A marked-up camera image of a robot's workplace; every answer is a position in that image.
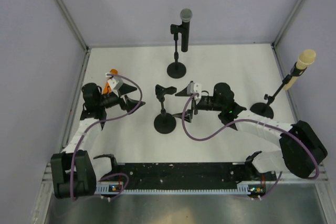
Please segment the orange microphone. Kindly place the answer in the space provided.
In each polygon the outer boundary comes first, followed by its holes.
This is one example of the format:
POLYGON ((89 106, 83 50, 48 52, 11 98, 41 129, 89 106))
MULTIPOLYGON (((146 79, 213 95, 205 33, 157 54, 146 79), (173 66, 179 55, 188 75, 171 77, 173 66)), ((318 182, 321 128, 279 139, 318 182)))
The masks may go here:
MULTIPOLYGON (((118 71, 117 71, 116 69, 111 69, 111 70, 110 70, 110 73, 111 73, 111 74, 118 74, 118 71)), ((106 82, 106 85, 105 85, 105 87, 104 87, 104 90, 103 90, 102 94, 108 94, 108 93, 111 93, 111 92, 112 92, 112 89, 111 89, 111 87, 109 86, 109 83, 106 82)))

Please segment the black microphone silver grille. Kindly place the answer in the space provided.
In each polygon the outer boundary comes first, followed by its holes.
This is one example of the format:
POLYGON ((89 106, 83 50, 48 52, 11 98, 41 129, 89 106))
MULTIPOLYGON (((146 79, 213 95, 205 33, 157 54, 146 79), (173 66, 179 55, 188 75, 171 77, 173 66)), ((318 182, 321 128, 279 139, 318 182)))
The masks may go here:
POLYGON ((188 51, 188 43, 189 43, 189 36, 190 36, 190 21, 192 19, 192 11, 189 8, 182 9, 180 12, 181 18, 181 51, 187 52, 188 51))

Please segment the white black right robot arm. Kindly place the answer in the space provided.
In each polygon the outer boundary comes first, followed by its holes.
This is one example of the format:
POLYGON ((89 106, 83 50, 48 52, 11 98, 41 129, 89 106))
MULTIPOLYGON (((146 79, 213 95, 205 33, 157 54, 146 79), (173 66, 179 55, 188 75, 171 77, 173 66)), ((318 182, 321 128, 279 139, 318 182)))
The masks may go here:
POLYGON ((200 83, 191 81, 176 96, 188 98, 183 111, 174 115, 183 123, 190 122, 198 111, 216 111, 223 129, 250 133, 278 146, 276 151, 257 151, 247 157, 251 162, 245 166, 248 178, 256 180, 266 172, 291 172, 302 179, 319 177, 319 165, 328 152, 307 122, 282 123, 258 115, 236 103, 230 86, 223 82, 209 95, 200 83))

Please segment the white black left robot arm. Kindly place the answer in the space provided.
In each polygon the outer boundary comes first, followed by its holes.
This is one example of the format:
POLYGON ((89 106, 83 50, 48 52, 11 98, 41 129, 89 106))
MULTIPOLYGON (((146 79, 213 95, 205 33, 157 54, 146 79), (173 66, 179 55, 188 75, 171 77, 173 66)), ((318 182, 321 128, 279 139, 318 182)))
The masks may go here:
POLYGON ((120 78, 111 78, 108 85, 111 89, 108 93, 103 93, 102 88, 92 82, 81 88, 84 103, 78 129, 68 145, 50 160, 54 194, 58 199, 91 196, 100 179, 114 180, 119 174, 112 154, 92 155, 89 152, 107 122, 107 109, 119 106, 131 114, 145 103, 128 97, 129 93, 140 89, 137 84, 129 85, 120 78))

